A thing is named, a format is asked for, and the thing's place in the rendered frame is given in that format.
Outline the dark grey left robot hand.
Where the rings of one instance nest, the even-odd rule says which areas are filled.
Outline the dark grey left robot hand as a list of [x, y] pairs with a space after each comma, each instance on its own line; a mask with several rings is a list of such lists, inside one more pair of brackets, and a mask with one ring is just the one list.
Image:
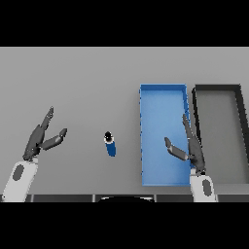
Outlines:
[[22, 156], [24, 160], [33, 161], [33, 159], [38, 156], [42, 150], [48, 151], [49, 149], [62, 143], [67, 133], [66, 128], [64, 128], [58, 135], [48, 140], [44, 140], [46, 130], [48, 129], [52, 118], [53, 107], [50, 108], [42, 123], [38, 124], [32, 131]]

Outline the dark grey bin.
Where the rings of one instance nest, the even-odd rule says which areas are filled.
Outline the dark grey bin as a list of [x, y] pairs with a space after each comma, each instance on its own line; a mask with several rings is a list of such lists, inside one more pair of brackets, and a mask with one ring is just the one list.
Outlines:
[[249, 126], [241, 85], [195, 85], [196, 134], [215, 184], [249, 184]]

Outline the blue bin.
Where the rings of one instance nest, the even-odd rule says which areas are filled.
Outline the blue bin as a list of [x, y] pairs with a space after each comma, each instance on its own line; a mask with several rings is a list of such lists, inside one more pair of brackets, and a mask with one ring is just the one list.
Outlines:
[[140, 151], [143, 187], [190, 185], [191, 164], [167, 152], [164, 138], [188, 153], [183, 115], [190, 118], [185, 84], [141, 84]]

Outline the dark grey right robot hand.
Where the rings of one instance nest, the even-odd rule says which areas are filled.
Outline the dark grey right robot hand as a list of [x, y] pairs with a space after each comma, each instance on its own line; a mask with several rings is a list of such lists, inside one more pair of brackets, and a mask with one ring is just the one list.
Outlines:
[[200, 142], [191, 129], [190, 123], [186, 115], [182, 117], [182, 123], [185, 127], [185, 132], [188, 140], [188, 150], [185, 152], [174, 146], [168, 137], [164, 138], [165, 147], [170, 155], [179, 160], [189, 160], [196, 169], [196, 174], [204, 175], [206, 173], [205, 159]]

